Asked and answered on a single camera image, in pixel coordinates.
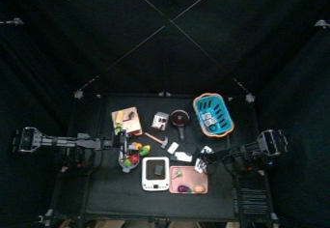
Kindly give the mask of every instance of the black mat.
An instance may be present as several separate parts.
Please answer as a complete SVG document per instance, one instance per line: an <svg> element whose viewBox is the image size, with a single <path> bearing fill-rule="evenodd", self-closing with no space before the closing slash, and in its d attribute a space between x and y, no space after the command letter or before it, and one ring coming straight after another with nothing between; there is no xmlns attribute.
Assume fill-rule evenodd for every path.
<svg viewBox="0 0 330 228"><path fill-rule="evenodd" d="M192 100L193 98L102 97L100 133L110 135L113 129L110 112L134 106L142 130L159 138L167 136L168 144L173 141L179 143L177 151L184 150L192 153L195 149L200 150L203 146L208 146L213 150L227 148L227 137L209 138L203 135ZM241 99L232 99L231 103L228 109L237 129L236 135L232 133L232 137L241 137L243 140L249 140L249 136L253 133L249 129L255 128L255 126L251 126L251 123L253 123L252 110L245 108L247 102ZM191 116L191 122L184 127L184 142L180 142L177 128L173 126L168 125L165 131L150 128L156 112L169 113L175 109L184 109ZM145 135L140 135L133 141L152 146L149 157L168 157L168 153L160 148L160 144ZM192 164L171 162L171 165ZM171 218L196 218L199 220L233 219L233 183L231 176L221 165L211 170L213 170L213 174L208 176L208 192L205 195L179 195L168 191L144 191L141 189L141 165L137 165L129 173L124 173L117 163L117 151L112 149L102 153L101 166L92 174L86 216L164 216Z"/></svg>

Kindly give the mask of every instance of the tray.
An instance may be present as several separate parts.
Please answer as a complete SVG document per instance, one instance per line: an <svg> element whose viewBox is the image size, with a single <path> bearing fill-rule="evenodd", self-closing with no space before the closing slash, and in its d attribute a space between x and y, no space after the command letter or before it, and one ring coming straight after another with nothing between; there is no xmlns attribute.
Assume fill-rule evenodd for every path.
<svg viewBox="0 0 330 228"><path fill-rule="evenodd" d="M181 172L181 176L172 179L172 176L176 172ZM201 185L204 187L203 193L185 192L181 193L177 191L177 187L180 185L185 185L191 190L193 190L193 186ZM193 166L171 166L169 167L169 192L179 194L205 194L207 193L207 175L204 173L199 173Z"/></svg>

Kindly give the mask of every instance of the blue plastic basket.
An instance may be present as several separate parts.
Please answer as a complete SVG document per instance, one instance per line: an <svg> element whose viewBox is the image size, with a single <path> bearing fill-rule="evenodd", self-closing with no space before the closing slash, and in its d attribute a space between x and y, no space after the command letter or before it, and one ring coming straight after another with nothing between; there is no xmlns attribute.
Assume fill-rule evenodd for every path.
<svg viewBox="0 0 330 228"><path fill-rule="evenodd" d="M193 99L193 108L204 135L223 137L233 130L233 122L219 94L201 94Z"/></svg>

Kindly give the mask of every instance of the utensil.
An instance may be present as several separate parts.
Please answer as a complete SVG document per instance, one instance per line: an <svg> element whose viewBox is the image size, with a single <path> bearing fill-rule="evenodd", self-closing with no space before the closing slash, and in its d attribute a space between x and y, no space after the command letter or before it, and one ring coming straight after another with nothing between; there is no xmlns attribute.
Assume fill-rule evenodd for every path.
<svg viewBox="0 0 330 228"><path fill-rule="evenodd" d="M180 140L184 140L184 131L183 127L188 124L189 122L189 115L188 113L181 110L173 110L169 114L169 120L171 123L177 127L179 129L179 135L180 135Z"/></svg>

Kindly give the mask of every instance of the black fabric backdrop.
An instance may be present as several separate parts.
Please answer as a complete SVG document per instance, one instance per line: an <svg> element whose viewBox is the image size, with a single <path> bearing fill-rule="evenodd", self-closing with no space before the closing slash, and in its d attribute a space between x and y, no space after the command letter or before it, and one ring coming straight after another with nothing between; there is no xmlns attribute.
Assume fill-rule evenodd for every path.
<svg viewBox="0 0 330 228"><path fill-rule="evenodd" d="M8 154L10 134L66 131L73 92L256 96L260 128L288 130L272 174L291 226L328 224L330 0L0 0L0 226L44 214L54 154ZM4 21L21 18L24 24Z"/></svg>

